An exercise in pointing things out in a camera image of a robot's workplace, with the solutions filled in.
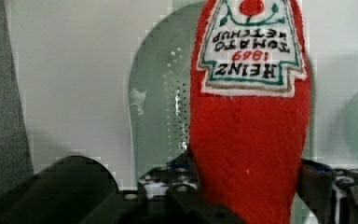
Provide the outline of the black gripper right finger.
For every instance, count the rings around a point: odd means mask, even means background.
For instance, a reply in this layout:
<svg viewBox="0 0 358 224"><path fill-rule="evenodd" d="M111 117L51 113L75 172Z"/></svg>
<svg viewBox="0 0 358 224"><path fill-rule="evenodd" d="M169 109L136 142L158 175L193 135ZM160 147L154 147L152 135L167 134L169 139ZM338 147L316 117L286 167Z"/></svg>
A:
<svg viewBox="0 0 358 224"><path fill-rule="evenodd" d="M319 224L358 224L358 169L303 159L296 193Z"/></svg>

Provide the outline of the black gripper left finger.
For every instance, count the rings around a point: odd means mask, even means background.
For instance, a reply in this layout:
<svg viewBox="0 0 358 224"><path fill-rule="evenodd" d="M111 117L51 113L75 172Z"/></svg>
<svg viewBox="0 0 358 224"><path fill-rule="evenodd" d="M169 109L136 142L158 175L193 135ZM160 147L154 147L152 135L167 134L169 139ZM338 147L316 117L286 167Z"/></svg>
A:
<svg viewBox="0 0 358 224"><path fill-rule="evenodd" d="M137 189L110 194L80 224L247 224L203 195L197 164L184 153L138 179Z"/></svg>

